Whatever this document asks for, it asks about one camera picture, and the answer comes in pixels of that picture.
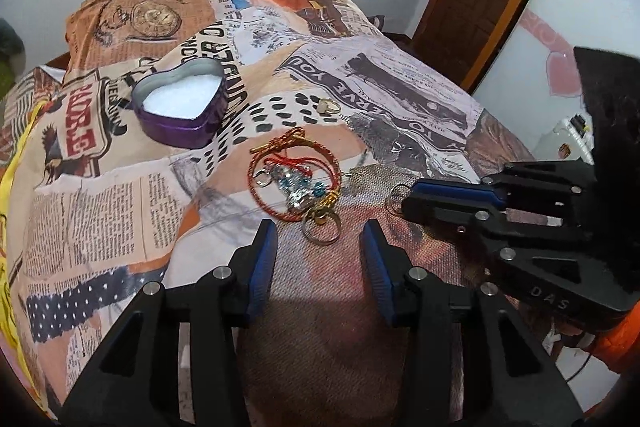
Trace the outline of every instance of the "newspaper print fabric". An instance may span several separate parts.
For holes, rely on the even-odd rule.
[[[419,176],[477,182],[530,155],[350,0],[207,0],[203,10],[202,0],[89,0],[68,20],[75,44],[63,85],[38,94],[25,83],[10,94],[15,121],[30,100],[31,107],[47,101],[7,216],[12,303],[36,391],[56,415],[145,282],[194,282],[249,244],[266,217],[248,191],[249,151],[303,126],[343,171],[353,169],[337,206],[343,235],[321,248],[304,240],[299,224],[278,223],[271,301],[238,339],[252,421],[388,425],[406,333],[378,317],[362,279],[359,231],[379,219],[414,263],[463,284],[465,262],[455,249],[388,214],[386,195]],[[172,43],[178,35],[182,43]],[[225,68],[229,107],[219,133],[201,150],[153,142],[133,114],[131,89],[196,57]],[[340,114],[318,114],[325,97],[340,103]],[[15,137],[7,136],[10,150]],[[285,206],[275,187],[261,196]],[[188,373],[183,360],[187,419]],[[460,397],[455,387],[458,409]]]

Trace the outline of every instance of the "key ring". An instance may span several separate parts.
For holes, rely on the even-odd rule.
[[[340,110],[340,104],[330,98],[318,100],[318,113],[320,114],[338,114]]]
[[[271,178],[271,175],[266,171],[266,169],[260,169],[259,171],[254,172],[254,181],[260,187],[267,187],[268,185],[271,185],[273,179]]]
[[[405,193],[404,194],[399,193],[398,188],[404,188]],[[399,183],[394,188],[392,188],[391,192],[389,192],[389,195],[385,198],[386,211],[392,216],[404,217],[402,214],[402,210],[398,209],[400,205],[398,204],[397,199],[402,198],[404,200],[404,198],[407,197],[407,195],[409,195],[409,192],[411,192],[411,187],[404,183]]]
[[[316,223],[318,223],[318,221],[323,221],[322,226],[324,226],[327,217],[329,217],[335,223],[337,232],[331,239],[318,239],[317,237],[312,235],[310,231],[310,222],[315,221]],[[338,214],[336,214],[334,211],[332,211],[332,209],[326,206],[312,208],[305,214],[305,217],[302,219],[302,235],[304,235],[306,240],[308,240],[310,243],[318,245],[319,247],[328,247],[329,245],[334,244],[340,238],[341,232],[342,222],[340,220],[340,216],[338,216]]]

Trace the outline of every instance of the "polka dot fabric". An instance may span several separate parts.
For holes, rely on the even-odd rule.
[[[91,318],[100,308],[137,293],[146,282],[161,281],[165,269],[132,274],[127,267],[121,267],[61,294],[29,297],[27,312],[34,342],[58,337]]]

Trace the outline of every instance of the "ring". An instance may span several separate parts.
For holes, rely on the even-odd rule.
[[[340,110],[340,104],[330,98],[321,98],[318,100],[318,113],[320,114],[338,114]]]
[[[266,182],[261,182],[258,179],[258,176],[262,176],[262,175],[267,176],[267,181]],[[260,169],[259,171],[255,171],[254,172],[254,181],[258,184],[258,186],[266,187],[267,185],[271,184],[273,179],[271,178],[271,175],[265,169]]]
[[[395,192],[398,191],[398,188],[405,188],[406,192],[404,195],[402,194],[394,194]],[[389,195],[385,198],[385,208],[386,211],[391,214],[392,216],[396,216],[396,217],[404,217],[404,215],[402,214],[402,210],[398,210],[396,209],[396,206],[399,207],[399,205],[394,205],[395,201],[394,201],[394,195],[396,197],[400,196],[402,197],[402,199],[404,200],[405,197],[407,197],[407,195],[409,194],[409,192],[411,192],[411,187],[409,185],[406,185],[404,183],[400,183],[398,185],[396,185],[394,188],[391,189],[391,192],[389,192]]]
[[[320,211],[322,211],[322,216],[316,216],[315,214]],[[331,239],[318,239],[311,234],[309,230],[309,222],[316,219],[316,217],[322,219],[330,217],[334,221],[335,226],[338,229],[334,237],[332,237]],[[305,217],[302,219],[302,235],[304,235],[308,241],[310,241],[314,245],[318,245],[319,247],[328,247],[329,245],[334,244],[336,241],[338,241],[341,231],[342,222],[340,221],[340,216],[338,216],[338,214],[336,214],[334,211],[332,211],[332,209],[326,206],[321,208],[312,208],[305,214]]]

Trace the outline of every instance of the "white contents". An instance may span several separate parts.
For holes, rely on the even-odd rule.
[[[202,114],[222,82],[215,74],[185,76],[151,91],[142,108],[159,116],[193,120]]]

